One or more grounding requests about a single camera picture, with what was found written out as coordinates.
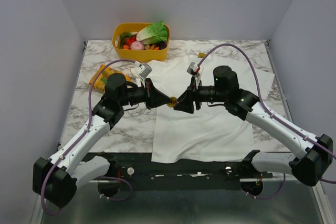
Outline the gold round brooch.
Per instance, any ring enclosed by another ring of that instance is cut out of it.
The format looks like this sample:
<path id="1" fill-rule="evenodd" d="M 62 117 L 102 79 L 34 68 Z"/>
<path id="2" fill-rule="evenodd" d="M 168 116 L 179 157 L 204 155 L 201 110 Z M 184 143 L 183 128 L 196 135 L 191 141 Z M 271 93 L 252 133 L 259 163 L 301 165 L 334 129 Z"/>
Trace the gold round brooch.
<path id="1" fill-rule="evenodd" d="M 176 97 L 170 97 L 170 103 L 168 103 L 167 104 L 167 106 L 169 107 L 169 108 L 173 108 L 173 107 L 175 107 L 176 106 L 176 104 L 177 104 L 177 98 Z"/>

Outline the white t-shirt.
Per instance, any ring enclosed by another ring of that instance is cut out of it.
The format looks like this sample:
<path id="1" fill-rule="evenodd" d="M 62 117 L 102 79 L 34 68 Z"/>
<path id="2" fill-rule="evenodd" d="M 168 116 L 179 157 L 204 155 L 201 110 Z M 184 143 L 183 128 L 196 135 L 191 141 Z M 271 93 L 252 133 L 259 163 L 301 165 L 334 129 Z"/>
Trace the white t-shirt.
<path id="1" fill-rule="evenodd" d="M 190 84 L 186 72 L 196 56 L 181 56 L 167 62 L 152 60 L 149 78 L 170 97 L 179 97 Z M 152 161 L 174 163 L 182 158 L 202 162 L 235 161 L 254 147 L 252 126 L 229 114 L 224 107 L 202 103 L 193 114 L 174 111 L 164 105 L 156 109 L 154 121 L 141 122 L 133 133 L 140 140 L 152 139 Z"/>

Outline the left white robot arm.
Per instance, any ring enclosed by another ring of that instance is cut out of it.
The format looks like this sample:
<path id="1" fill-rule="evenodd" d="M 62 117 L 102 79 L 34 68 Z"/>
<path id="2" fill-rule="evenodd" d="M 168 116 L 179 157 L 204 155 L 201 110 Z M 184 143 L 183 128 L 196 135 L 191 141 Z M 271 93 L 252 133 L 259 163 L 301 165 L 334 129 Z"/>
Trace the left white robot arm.
<path id="1" fill-rule="evenodd" d="M 33 167 L 33 191 L 40 195 L 41 204 L 51 202 L 58 208 L 66 206 L 77 189 L 103 177 L 116 175 L 115 164 L 103 156 L 95 156 L 88 162 L 82 159 L 91 148 L 120 121 L 124 107 L 144 103 L 147 109 L 171 102 L 171 98 L 159 91 L 152 80 L 146 78 L 140 87 L 128 82 L 121 73 L 108 77 L 105 93 L 79 132 L 50 158 L 39 158 Z"/>

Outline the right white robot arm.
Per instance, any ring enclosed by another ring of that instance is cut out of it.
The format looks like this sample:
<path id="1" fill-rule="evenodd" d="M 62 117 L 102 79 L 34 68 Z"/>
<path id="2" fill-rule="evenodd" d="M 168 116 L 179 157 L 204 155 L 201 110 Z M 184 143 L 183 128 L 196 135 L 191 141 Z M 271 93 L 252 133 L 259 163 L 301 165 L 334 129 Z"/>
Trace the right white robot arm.
<path id="1" fill-rule="evenodd" d="M 213 86 L 202 85 L 196 63 L 191 63 L 187 72 L 192 76 L 191 83 L 178 98 L 175 111 L 193 114 L 203 102 L 210 107 L 224 106 L 231 115 L 263 129 L 290 151 L 250 153 L 241 165 L 246 177 L 255 177 L 259 172 L 283 173 L 307 186 L 322 180 L 333 160 L 331 137 L 305 131 L 271 110 L 258 96 L 239 87 L 237 74 L 229 66 L 213 70 Z"/>

